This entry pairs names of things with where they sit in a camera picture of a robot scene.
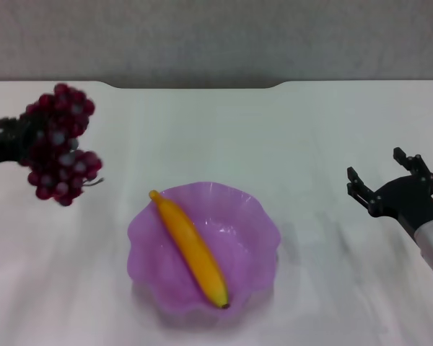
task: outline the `table surface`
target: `table surface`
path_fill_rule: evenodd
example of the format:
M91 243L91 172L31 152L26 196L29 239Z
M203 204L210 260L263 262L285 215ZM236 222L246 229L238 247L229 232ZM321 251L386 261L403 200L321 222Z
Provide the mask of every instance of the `table surface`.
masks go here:
M0 117L53 84L0 82ZM396 146L433 171L433 81L72 84L97 105L81 147L106 180L61 208L0 164L0 346L433 345L433 272L346 194L351 165L371 188L404 175ZM148 191L203 180L256 196L283 236L273 290L230 320L164 315L126 272Z

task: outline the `banana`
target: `banana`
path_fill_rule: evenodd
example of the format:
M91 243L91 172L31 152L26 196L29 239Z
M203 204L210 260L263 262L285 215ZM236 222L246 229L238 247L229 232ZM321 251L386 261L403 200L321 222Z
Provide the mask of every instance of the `banana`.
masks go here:
M176 203L162 197L156 190L152 190L149 197L156 204L168 233L176 243L204 295L215 306L228 309L229 296L222 271L193 222Z

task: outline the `purple bowl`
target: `purple bowl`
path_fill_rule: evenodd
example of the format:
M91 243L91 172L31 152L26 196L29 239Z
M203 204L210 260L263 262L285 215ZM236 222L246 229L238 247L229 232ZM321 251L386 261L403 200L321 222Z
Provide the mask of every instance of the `purple bowl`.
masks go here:
M207 301L150 203L128 227L127 271L135 283L150 287L163 311L201 309L216 316L234 315L253 292L273 285L281 235L254 197L215 182L172 187L162 194L196 225L224 274L231 305L223 310Z

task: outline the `red grape cluster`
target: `red grape cluster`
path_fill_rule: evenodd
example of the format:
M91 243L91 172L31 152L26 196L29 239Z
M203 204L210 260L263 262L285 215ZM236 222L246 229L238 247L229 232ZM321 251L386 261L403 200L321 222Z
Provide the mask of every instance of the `red grape cluster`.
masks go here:
M102 162L93 151L78 149L77 137L88 127L95 105L84 92L57 84L54 94L44 94L28 105L21 117L44 117L26 159L19 163L31 169L27 181L37 187L41 200L54 198L62 206L72 204L83 186L96 179Z

